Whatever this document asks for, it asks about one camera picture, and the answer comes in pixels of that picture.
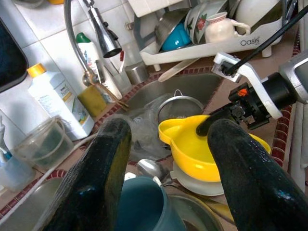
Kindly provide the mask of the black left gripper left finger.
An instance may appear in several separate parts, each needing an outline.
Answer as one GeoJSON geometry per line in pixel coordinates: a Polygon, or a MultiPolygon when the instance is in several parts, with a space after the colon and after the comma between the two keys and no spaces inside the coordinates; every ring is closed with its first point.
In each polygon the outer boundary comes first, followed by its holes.
{"type": "Polygon", "coordinates": [[[101,125],[80,160],[65,174],[35,231],[113,231],[131,148],[122,118],[101,125]]]}

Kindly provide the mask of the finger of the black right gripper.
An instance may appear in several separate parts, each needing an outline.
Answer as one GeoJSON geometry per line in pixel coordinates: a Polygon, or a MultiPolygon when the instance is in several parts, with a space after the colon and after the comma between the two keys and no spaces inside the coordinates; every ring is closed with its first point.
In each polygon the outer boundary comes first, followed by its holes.
{"type": "Polygon", "coordinates": [[[228,119],[235,121],[231,114],[231,105],[225,105],[209,114],[209,117],[206,118],[201,124],[196,128],[196,134],[199,136],[206,136],[210,126],[219,119],[228,119]]]}

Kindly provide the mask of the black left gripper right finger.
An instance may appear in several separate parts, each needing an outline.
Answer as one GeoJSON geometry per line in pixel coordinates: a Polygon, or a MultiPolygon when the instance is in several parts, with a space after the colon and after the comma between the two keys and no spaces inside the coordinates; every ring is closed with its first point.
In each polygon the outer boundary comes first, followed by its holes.
{"type": "Polygon", "coordinates": [[[265,148],[227,119],[214,122],[208,146],[240,231],[306,231],[308,199],[265,148]]]}

